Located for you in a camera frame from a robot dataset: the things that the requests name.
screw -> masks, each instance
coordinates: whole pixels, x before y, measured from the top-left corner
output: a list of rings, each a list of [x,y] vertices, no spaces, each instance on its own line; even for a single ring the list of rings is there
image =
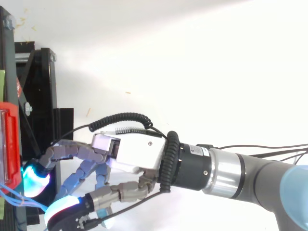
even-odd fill
[[[56,53],[50,53],[50,61],[56,62],[57,61],[57,54]]]
[[[25,114],[26,116],[29,116],[31,112],[33,111],[33,108],[30,106],[28,102],[25,103]]]
[[[13,15],[8,15],[4,18],[3,25],[9,30],[14,30],[16,27],[16,19]]]

black metal frame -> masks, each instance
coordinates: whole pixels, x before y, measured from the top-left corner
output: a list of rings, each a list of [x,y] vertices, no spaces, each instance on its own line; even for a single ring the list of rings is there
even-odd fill
[[[0,20],[9,13],[0,6]],[[30,53],[26,63],[15,63],[15,53]],[[14,44],[13,30],[0,23],[0,70],[5,70],[5,101],[19,105],[22,160],[39,158],[50,143],[73,129],[74,109],[57,108],[56,80],[53,51],[49,48],[35,50],[34,42]],[[22,88],[17,95],[18,81]],[[29,116],[25,103],[33,108]],[[61,186],[60,164],[51,172],[51,182],[34,200],[49,206]],[[12,207],[5,204],[5,219],[0,220],[0,230],[26,231],[26,225],[39,224],[36,208]]]

white background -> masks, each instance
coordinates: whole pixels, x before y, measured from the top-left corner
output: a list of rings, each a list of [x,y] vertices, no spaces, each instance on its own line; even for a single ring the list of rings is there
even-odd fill
[[[37,48],[57,53],[58,107],[74,107],[75,127],[138,112],[191,144],[307,142],[306,0],[0,0],[0,5],[20,25],[16,41],[35,41]],[[91,138],[87,129],[75,133],[75,140]],[[79,163],[63,162],[63,179]],[[115,172],[111,183],[136,178]],[[94,184],[91,176],[77,195]],[[278,230],[274,215],[261,207],[178,188],[118,216],[112,230],[192,227]]]

red container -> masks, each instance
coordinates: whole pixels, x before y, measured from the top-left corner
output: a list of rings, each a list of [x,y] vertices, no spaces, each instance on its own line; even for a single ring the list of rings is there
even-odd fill
[[[21,183],[18,106],[0,103],[0,183],[11,189]]]

red object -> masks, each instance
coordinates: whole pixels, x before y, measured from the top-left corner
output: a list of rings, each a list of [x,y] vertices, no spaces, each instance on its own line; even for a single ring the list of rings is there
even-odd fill
[[[19,125],[18,106],[12,103],[0,103],[0,124],[5,128],[5,146],[3,146],[5,185],[11,189],[16,188],[21,183],[20,145],[19,145]]]

